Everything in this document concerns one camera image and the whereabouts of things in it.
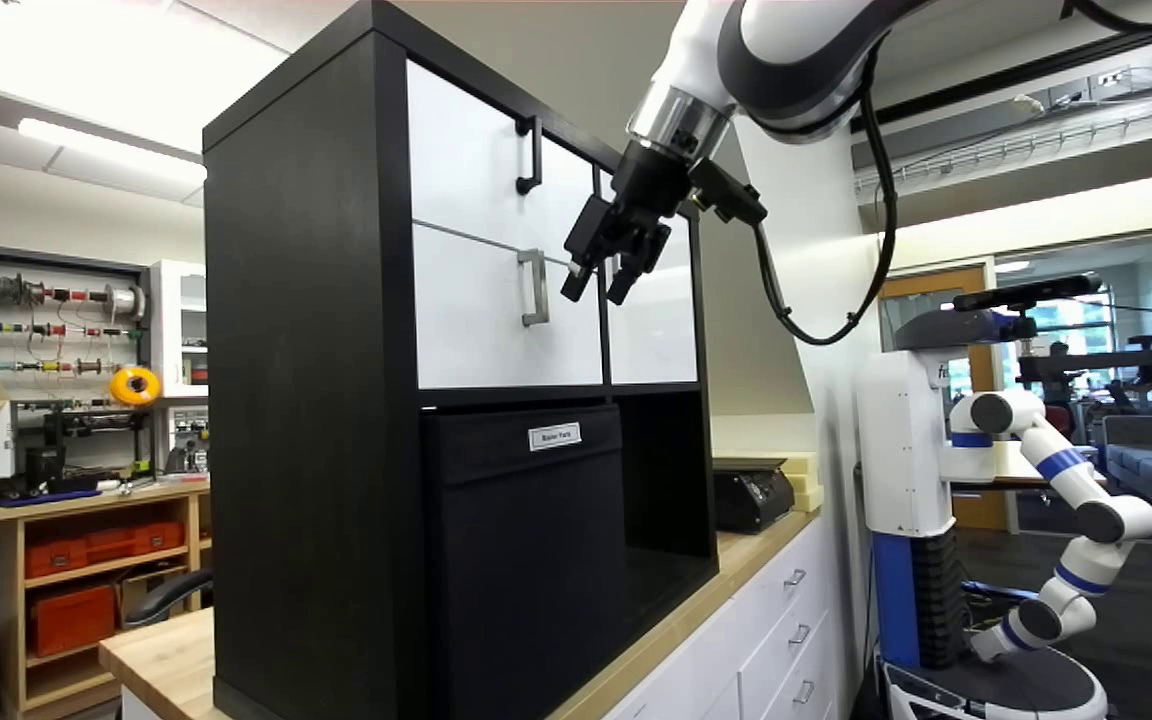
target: white label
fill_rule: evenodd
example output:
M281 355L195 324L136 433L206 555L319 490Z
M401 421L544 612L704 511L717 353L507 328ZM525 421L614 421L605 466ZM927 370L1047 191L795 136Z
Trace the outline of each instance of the white label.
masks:
M527 454L554 454L580 446L580 425L527 428Z

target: drawer handle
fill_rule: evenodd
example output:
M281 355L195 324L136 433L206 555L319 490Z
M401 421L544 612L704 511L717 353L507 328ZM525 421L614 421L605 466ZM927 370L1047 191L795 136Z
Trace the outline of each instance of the drawer handle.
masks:
M544 253L520 253L520 322L548 324Z
M785 644L795 653L812 635L812 623L801 623Z
M794 575L785 575L785 598L794 598L794 591L801 591L801 584L809 579L809 571L806 570L795 570Z
M527 195L535 183L544 183L544 147L539 147L539 116L517 121L517 132L527 136L532 132L532 175L517 175L512 190L520 195Z
M794 695L794 704L812 704L818 679L806 679L806 687Z

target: countertop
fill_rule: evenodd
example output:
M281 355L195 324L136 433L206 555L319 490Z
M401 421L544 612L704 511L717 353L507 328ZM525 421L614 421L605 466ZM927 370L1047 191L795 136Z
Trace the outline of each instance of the countertop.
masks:
M0 507L0 526L84 517L84 511L108 511L108 507L127 507L127 505L159 505L159 499L175 499L175 497L199 497L209 490L213 486L206 478L172 478L172 482L125 486L125 490L104 494L104 497Z
M722 603L729 603L812 517L788 511L762 537L722 533L722 571L675 612L622 653L554 718L608 718L671 647L680 647ZM100 664L165 720L219 720L213 704L213 612L172 618L100 644Z

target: wire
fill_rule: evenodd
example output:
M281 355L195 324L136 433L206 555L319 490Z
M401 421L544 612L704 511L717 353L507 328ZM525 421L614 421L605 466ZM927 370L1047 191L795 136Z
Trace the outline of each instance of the wire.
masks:
M1093 24L1104 24L1113 32L1152 32L1152 24L1116 15L1116 13L1101 10L1095 0L1066 0L1066 13L1071 13L1071 10L1083 13Z
M882 190L883 190L883 245L882 245L882 260L875 260L875 271L864 288L864 299L855 314L848 314L848 322L830 331L830 335L812 335L809 328L801 328L794 322L794 309L785 309L785 295L781 295L781 281L775 281L775 266L771 266L771 250L767 250L767 234L766 225L753 225L753 237L757 237L757 256L762 256L762 281L766 281L766 295L771 303L771 318L788 328L788 335L806 339L806 345L836 345L843 335L854 335L854 328L864 322L870 303L882 295L882 288L889 283L889 271L891 271L891 256L897 256L897 175L891 175L891 157L889 157L889 143L883 143L883 132L882 132L882 121L872 114L872 74L882 65L882 46L870 52L864 59L864 81L860 81L860 126L864 126L864 140L870 140L870 151L872 151L872 163L882 172Z

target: white robot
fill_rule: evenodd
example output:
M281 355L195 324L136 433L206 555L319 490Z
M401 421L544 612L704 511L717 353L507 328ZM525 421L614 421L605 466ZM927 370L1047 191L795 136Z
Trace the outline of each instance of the white robot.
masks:
M598 268L614 260L608 295L622 303L635 276L652 271L662 256L670 242L664 218L695 201L725 219L753 225L771 314L794 335L809 345L848 335L883 283L897 218L889 214L882 268L864 303L842 331L809 335L785 314L775 281L767 281L771 260L762 234L767 214L757 190L733 182L707 157L725 140L733 114L795 143L836 132L855 99L870 107L882 42L926 3L927 0L689 0L671 49L630 127L630 147L614 182L618 195L591 195L567 237L574 276L563 295L577 299ZM1145 27L1104 13L1095 0L1052 0L1052 15L1056 13L1083 13L1116 32ZM891 210L891 172L883 167L889 162L872 126L870 136ZM971 397L955 404L943 441L938 355L976 339L992 335L891 353L875 359L864 391L870 404L882 404L864 415L883 421L883 433L860 433L870 456L864 507L875 537L882 661L891 670L891 712L1104 718L1109 699L1095 677L1045 647L1095 623L1088 598L1104 591L1126 570L1133 541L1152 533L1152 507L1109 497L1030 397ZM955 630L962 584L943 554L952 546L949 482L992 482L992 456L1013 446L1013 437L1030 466L1078 507L1083 537L1068 546L1038 599L964 635Z
M1101 679L1047 647L1095 630L1093 599L1116 584L1133 546L1152 537L1152 505L1109 497L1101 474L1030 391L976 391L943 411L943 359L1021 335L1031 335L1026 318L931 314L897 331L901 353L875 355L860 384L864 526L897 720L1109 718ZM988 630L964 630L952 486L992 486L1009 474L1038 474L1071 507L1078 541L1041 591Z

